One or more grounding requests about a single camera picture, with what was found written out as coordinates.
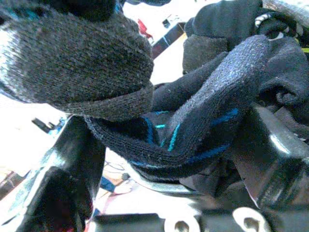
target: fabric pile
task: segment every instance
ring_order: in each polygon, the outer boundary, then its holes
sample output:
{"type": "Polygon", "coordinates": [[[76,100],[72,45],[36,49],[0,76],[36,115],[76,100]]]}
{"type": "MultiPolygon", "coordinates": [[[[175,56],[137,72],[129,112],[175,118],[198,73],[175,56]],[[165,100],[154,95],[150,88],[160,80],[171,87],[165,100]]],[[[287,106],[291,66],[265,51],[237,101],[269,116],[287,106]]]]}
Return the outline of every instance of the fabric pile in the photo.
{"type": "Polygon", "coordinates": [[[260,0],[203,7],[185,27],[186,74],[153,90],[151,47],[134,22],[111,13],[114,1],[102,15],[87,11],[91,1],[60,3],[0,3],[0,90],[84,116],[146,178],[186,184],[202,172],[211,195],[222,178],[239,180],[227,154],[254,101],[309,139],[309,64],[299,45],[309,33],[293,18],[260,0]]]}

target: gray knit sock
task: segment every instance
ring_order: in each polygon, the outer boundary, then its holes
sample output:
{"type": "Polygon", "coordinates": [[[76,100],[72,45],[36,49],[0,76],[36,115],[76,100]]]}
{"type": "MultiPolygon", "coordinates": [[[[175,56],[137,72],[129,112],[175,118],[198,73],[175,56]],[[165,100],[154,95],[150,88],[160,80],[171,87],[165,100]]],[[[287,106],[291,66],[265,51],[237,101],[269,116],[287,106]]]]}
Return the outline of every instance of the gray knit sock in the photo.
{"type": "Polygon", "coordinates": [[[6,95],[110,121],[148,111],[153,60],[137,24],[121,14],[91,23],[17,2],[0,4],[0,87],[6,95]]]}
{"type": "Polygon", "coordinates": [[[227,51],[227,40],[192,35],[183,44],[183,70],[187,73],[227,51]]]}

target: red object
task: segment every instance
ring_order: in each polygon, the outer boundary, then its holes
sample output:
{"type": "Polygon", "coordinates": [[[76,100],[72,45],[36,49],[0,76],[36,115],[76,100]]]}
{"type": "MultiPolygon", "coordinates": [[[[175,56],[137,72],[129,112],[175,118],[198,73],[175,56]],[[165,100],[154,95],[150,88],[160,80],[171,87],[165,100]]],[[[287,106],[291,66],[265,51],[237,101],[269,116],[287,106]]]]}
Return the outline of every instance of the red object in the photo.
{"type": "Polygon", "coordinates": [[[149,39],[149,38],[153,39],[153,36],[147,33],[147,28],[146,28],[145,24],[143,24],[143,22],[140,19],[138,20],[138,24],[139,24],[140,33],[142,35],[146,36],[147,39],[149,39]]]}

